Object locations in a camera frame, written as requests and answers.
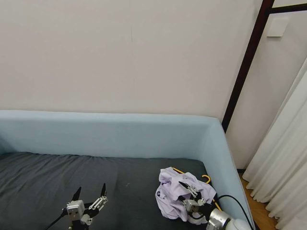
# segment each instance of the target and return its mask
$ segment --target white cloth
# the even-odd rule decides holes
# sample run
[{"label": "white cloth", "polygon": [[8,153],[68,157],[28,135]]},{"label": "white cloth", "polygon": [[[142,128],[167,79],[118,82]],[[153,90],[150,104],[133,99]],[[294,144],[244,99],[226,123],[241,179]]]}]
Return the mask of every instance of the white cloth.
[{"label": "white cloth", "polygon": [[216,191],[209,184],[197,180],[197,178],[189,172],[179,174],[175,172],[172,167],[161,169],[159,181],[161,184],[155,193],[155,198],[164,217],[169,219],[181,218],[184,222],[189,221],[193,224],[207,223],[205,217],[195,220],[188,216],[187,210],[182,205],[182,202],[178,200],[178,197],[190,197],[189,190],[179,183],[179,181],[181,181],[197,188],[201,192],[201,196],[206,203],[210,204]]},{"label": "white cloth", "polygon": [[307,60],[243,174],[251,196],[269,202],[277,229],[307,226]]}]

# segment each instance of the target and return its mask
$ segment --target dark gray mattress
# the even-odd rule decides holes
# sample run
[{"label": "dark gray mattress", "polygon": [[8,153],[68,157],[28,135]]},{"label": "dark gray mattress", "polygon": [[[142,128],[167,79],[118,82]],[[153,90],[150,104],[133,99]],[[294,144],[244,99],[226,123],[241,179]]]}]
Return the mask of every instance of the dark gray mattress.
[{"label": "dark gray mattress", "polygon": [[[56,219],[78,187],[94,202],[106,183],[109,202],[91,230],[205,229],[162,217],[154,197],[160,169],[177,167],[199,180],[202,162],[187,159],[103,158],[18,152],[0,155],[0,229],[43,230]],[[66,230],[68,217],[51,230]]]}]

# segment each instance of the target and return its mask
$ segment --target white curtain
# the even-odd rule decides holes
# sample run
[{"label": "white curtain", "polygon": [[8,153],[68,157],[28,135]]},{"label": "white curtain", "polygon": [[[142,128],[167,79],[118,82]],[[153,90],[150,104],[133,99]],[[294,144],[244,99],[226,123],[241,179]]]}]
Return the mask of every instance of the white curtain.
[{"label": "white curtain", "polygon": [[307,229],[307,60],[243,174],[277,229]]}]

